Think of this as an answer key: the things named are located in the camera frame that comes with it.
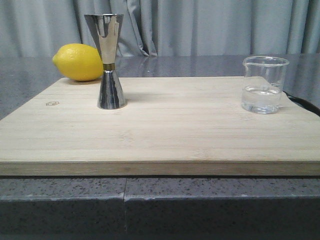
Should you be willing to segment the steel double jigger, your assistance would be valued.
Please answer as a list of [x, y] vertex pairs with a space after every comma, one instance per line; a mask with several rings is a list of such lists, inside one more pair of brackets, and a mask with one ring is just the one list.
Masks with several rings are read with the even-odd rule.
[[84, 18], [103, 67], [97, 106], [105, 110], [123, 108], [127, 102], [116, 72], [116, 54], [124, 15], [86, 14]]

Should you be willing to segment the clear glass beaker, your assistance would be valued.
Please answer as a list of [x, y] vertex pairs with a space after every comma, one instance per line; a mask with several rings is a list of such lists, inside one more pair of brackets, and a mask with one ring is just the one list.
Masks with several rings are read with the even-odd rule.
[[290, 62], [275, 56], [249, 56], [242, 64], [242, 108], [256, 114], [278, 112]]

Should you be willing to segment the wooden cutting board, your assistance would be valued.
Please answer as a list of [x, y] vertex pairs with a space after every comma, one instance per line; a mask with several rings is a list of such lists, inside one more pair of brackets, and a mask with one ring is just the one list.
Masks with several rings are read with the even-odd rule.
[[127, 105], [97, 106], [100, 83], [62, 78], [0, 122], [2, 176], [317, 176], [320, 119], [281, 97], [241, 108], [241, 77], [122, 77]]

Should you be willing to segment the yellow lemon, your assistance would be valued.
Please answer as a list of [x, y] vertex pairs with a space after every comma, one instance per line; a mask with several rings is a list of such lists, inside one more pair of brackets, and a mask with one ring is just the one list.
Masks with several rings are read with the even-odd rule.
[[75, 81], [92, 81], [103, 74], [98, 50], [86, 44], [63, 45], [53, 56], [52, 62], [63, 76]]

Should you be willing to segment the grey curtain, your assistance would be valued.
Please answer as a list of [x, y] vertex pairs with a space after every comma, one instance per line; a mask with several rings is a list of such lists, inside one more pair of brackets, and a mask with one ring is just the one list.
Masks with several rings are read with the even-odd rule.
[[87, 14], [122, 14], [118, 54], [217, 56], [315, 54], [317, 0], [3, 0], [0, 55], [51, 57], [93, 45]]

